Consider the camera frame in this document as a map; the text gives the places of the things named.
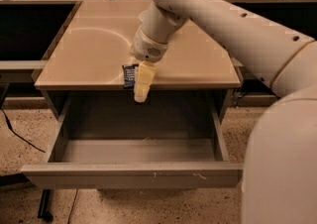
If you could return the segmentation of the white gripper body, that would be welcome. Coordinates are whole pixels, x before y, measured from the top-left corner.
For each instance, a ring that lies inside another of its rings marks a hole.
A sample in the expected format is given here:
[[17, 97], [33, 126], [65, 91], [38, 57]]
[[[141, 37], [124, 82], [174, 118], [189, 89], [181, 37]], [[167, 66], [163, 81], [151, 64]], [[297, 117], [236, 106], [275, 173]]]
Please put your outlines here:
[[168, 44], [161, 44], [147, 37], [139, 27], [131, 46], [132, 55], [141, 61], [158, 62], [166, 53]]

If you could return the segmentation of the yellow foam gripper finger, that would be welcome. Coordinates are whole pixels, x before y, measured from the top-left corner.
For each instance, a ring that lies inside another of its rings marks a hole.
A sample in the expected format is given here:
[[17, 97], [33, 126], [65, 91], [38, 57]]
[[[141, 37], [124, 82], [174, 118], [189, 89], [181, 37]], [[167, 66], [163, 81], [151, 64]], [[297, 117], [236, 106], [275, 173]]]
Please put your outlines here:
[[134, 99], [143, 103], [148, 97], [151, 85], [156, 75], [156, 66], [153, 62], [142, 61], [135, 69]]

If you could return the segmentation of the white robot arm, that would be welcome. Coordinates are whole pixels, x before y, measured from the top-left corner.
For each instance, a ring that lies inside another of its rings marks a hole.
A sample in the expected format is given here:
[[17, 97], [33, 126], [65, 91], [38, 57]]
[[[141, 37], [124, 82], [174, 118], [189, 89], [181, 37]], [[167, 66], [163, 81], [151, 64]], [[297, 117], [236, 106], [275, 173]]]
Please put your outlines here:
[[132, 52], [146, 100], [169, 38], [192, 21], [277, 96], [254, 127], [242, 180], [243, 224], [317, 224], [317, 42], [223, 0], [153, 0]]

